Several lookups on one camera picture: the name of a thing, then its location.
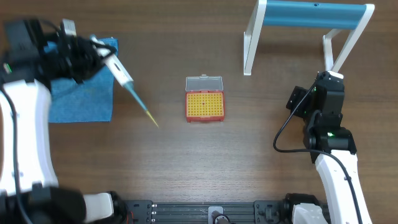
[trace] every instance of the wooden table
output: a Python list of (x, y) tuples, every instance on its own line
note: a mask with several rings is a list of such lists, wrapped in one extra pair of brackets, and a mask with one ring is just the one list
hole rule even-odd
[[(358, 3), (354, 0), (330, 2)], [(343, 126), (358, 148), (359, 176), (374, 223), (394, 223), (398, 206), (398, 3), (376, 11), (340, 72)], [(308, 154), (279, 154), (272, 140), (295, 85), (308, 88), (324, 69), (327, 30), (266, 27), (251, 77), (243, 76), (243, 31), (255, 0), (3, 0), (0, 20), (36, 15), (73, 19), (80, 35), (119, 39), (119, 58), (160, 125), (157, 129), (117, 84), (110, 123), (50, 124), (61, 186), (84, 193), (116, 190), (157, 202), (252, 202), (288, 192), (325, 200)], [(335, 54), (347, 34), (334, 40)], [(5, 36), (0, 29), (0, 43)], [(223, 123), (187, 123), (185, 77), (221, 75)], [(294, 118), (279, 146), (303, 147)]]

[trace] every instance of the wooden tabletop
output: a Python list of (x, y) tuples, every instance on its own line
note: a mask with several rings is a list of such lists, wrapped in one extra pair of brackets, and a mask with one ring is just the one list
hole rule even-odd
[[(395, 223), (398, 206), (398, 2), (375, 13), (340, 72), (342, 126), (358, 149), (361, 186), (373, 223)], [(324, 69), (328, 30), (263, 27), (251, 77), (243, 76), (243, 32), (255, 0), (2, 0), (0, 20), (40, 16), (76, 22), (78, 34), (119, 39), (119, 58), (157, 129), (117, 84), (110, 123), (50, 124), (61, 186), (107, 190), (156, 202), (253, 202), (286, 193), (325, 200), (308, 154), (279, 154), (272, 140), (289, 115), (294, 86), (308, 88)], [(335, 55), (347, 32), (333, 39)], [(0, 29), (0, 43), (5, 48)], [(222, 76), (222, 123), (187, 123), (185, 77)], [(279, 147), (303, 147), (294, 118)]]

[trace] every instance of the yellow pipette tip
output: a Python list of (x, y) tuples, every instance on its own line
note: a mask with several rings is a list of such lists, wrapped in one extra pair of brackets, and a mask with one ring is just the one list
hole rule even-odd
[(148, 114), (149, 118), (156, 124), (157, 128), (159, 128), (159, 125), (157, 125), (154, 117), (152, 117), (152, 115), (150, 114), (149, 110), (146, 110), (145, 112)]

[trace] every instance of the open lid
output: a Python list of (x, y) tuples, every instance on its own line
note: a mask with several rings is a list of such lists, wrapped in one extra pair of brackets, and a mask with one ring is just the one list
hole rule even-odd
[(185, 91), (223, 91), (223, 78), (222, 77), (208, 77), (202, 74), (199, 77), (187, 77), (185, 84)]

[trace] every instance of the blue bar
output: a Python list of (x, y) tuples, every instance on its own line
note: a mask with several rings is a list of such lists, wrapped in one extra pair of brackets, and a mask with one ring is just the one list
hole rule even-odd
[(268, 0), (262, 25), (353, 30), (365, 10), (357, 4)]

